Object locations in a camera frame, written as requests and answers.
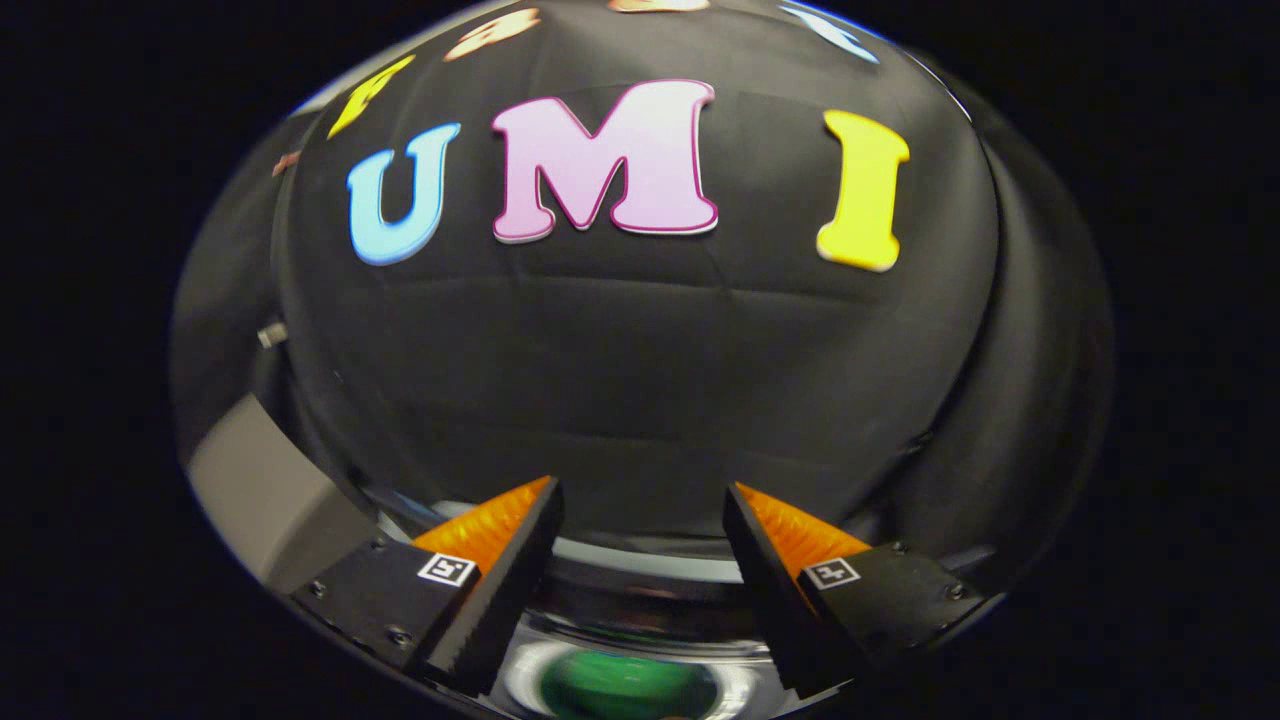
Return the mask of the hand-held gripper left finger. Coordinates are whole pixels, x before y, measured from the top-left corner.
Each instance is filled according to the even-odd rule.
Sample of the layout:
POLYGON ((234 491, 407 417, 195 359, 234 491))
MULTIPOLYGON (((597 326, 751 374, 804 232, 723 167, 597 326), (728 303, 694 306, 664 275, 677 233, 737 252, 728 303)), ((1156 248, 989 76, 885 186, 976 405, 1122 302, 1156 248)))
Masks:
POLYGON ((488 694, 563 515, 559 482, 541 477, 411 542, 365 539, 300 583, 291 602, 402 676, 488 694))

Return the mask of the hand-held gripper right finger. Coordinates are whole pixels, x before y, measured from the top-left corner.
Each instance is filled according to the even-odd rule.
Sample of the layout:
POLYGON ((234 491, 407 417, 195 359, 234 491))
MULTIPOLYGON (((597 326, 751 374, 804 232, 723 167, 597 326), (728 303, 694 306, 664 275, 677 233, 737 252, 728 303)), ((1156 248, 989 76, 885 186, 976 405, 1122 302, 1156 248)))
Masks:
POLYGON ((806 700, 918 664, 1000 602, 932 557, 872 546, 742 483, 723 529, 783 687, 806 700))

